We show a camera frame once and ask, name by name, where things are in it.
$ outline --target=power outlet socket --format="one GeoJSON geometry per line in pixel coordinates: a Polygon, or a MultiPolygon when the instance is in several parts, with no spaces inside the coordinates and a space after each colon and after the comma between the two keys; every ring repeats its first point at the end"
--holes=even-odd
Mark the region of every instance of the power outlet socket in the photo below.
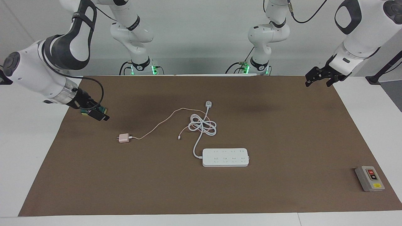
{"type": "Polygon", "coordinates": [[[249,160],[245,148],[206,148],[202,152],[204,167],[246,167],[249,160]]]}

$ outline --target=brown mat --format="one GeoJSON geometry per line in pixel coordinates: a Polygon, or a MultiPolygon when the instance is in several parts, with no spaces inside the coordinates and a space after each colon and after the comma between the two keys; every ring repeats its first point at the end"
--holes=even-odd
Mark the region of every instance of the brown mat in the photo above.
{"type": "MultiPolygon", "coordinates": [[[[98,77],[110,120],[70,109],[19,216],[402,210],[334,88],[304,77],[98,77]],[[246,168],[204,168],[199,133],[181,111],[213,106],[204,148],[247,148],[246,168]],[[386,187],[363,192],[353,168],[376,167],[386,187]]],[[[96,84],[83,81],[90,94],[96,84]]]]}

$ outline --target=gray switch box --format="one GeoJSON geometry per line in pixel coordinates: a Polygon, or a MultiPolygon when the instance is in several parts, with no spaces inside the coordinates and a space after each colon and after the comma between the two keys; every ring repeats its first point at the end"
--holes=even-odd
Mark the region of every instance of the gray switch box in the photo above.
{"type": "Polygon", "coordinates": [[[373,166],[361,166],[355,169],[355,172],[364,191],[382,191],[385,189],[373,166]]]}

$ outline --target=black stand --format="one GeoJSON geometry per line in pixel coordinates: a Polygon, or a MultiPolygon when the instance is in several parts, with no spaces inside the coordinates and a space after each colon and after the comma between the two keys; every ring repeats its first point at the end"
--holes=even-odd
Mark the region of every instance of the black stand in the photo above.
{"type": "Polygon", "coordinates": [[[367,81],[372,85],[381,85],[378,80],[379,78],[387,72],[394,64],[396,64],[402,58],[402,51],[400,51],[387,65],[385,65],[377,74],[374,76],[366,76],[367,81]]]}

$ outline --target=white power cord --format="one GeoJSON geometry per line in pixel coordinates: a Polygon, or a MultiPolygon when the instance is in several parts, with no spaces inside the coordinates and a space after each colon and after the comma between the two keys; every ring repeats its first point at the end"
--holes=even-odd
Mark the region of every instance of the white power cord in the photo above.
{"type": "Polygon", "coordinates": [[[158,123],[151,131],[149,131],[147,134],[145,134],[144,136],[137,138],[134,136],[130,136],[129,134],[120,134],[120,136],[117,138],[117,140],[120,143],[128,143],[130,139],[136,139],[136,140],[141,140],[144,137],[148,136],[150,133],[152,133],[154,130],[156,130],[156,128],[158,128],[158,126],[160,126],[162,123],[166,122],[167,120],[169,120],[176,112],[180,111],[180,110],[188,110],[188,111],[198,111],[203,113],[205,116],[204,118],[201,118],[199,115],[197,114],[192,114],[190,117],[190,123],[184,128],[182,129],[182,131],[180,132],[180,134],[178,135],[177,139],[180,140],[181,139],[181,134],[186,130],[189,129],[190,131],[194,132],[194,131],[200,131],[200,136],[197,139],[197,142],[194,145],[193,148],[193,155],[196,158],[202,159],[202,156],[198,156],[195,153],[195,148],[197,147],[198,142],[201,139],[201,136],[203,134],[207,134],[208,136],[214,136],[216,134],[216,127],[217,124],[214,121],[211,121],[208,117],[208,111],[209,109],[212,107],[212,102],[211,101],[207,101],[205,103],[205,106],[207,108],[206,112],[200,111],[200,110],[196,110],[196,109],[188,109],[188,108],[180,108],[177,109],[175,111],[172,112],[172,114],[167,117],[165,120],[163,120],[162,122],[158,123]]]}

